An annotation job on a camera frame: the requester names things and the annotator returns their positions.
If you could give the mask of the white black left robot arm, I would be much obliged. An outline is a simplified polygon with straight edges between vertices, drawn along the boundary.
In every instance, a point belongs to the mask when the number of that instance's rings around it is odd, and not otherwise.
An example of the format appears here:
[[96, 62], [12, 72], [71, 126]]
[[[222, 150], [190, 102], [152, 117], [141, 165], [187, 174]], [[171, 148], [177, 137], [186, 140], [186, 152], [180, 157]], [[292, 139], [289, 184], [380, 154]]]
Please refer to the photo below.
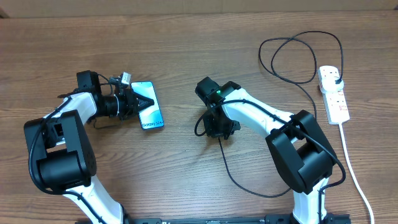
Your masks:
[[108, 95], [101, 91], [99, 73], [86, 70], [76, 77], [77, 88], [59, 96], [60, 106], [24, 125], [30, 178], [43, 193], [69, 198], [92, 223], [134, 223], [96, 175], [96, 157], [85, 124], [104, 116], [130, 119], [154, 106], [155, 97], [133, 90], [126, 72], [106, 79], [111, 88]]

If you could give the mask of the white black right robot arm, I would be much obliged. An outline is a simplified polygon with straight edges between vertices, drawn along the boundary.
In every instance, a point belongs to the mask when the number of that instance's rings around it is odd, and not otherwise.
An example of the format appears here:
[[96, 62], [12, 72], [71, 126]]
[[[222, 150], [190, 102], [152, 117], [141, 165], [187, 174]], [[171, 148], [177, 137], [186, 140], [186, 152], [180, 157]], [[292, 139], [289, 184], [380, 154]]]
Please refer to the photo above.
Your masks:
[[277, 110], [232, 81], [220, 86], [205, 77], [195, 93], [207, 107], [199, 118], [207, 136], [228, 139], [244, 124], [266, 140], [278, 174], [294, 193], [294, 208], [268, 214], [264, 223], [350, 223], [349, 215], [325, 209], [325, 190], [342, 184], [346, 171], [314, 115]]

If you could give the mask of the Samsung Galaxy smartphone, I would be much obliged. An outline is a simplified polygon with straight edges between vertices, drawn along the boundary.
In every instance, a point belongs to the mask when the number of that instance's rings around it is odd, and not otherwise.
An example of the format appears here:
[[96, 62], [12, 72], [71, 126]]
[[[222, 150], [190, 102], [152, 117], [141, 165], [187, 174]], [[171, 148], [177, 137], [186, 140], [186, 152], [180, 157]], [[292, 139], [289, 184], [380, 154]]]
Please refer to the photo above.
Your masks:
[[144, 130], [164, 127], [164, 120], [151, 81], [132, 82], [131, 88], [137, 96], [139, 120]]

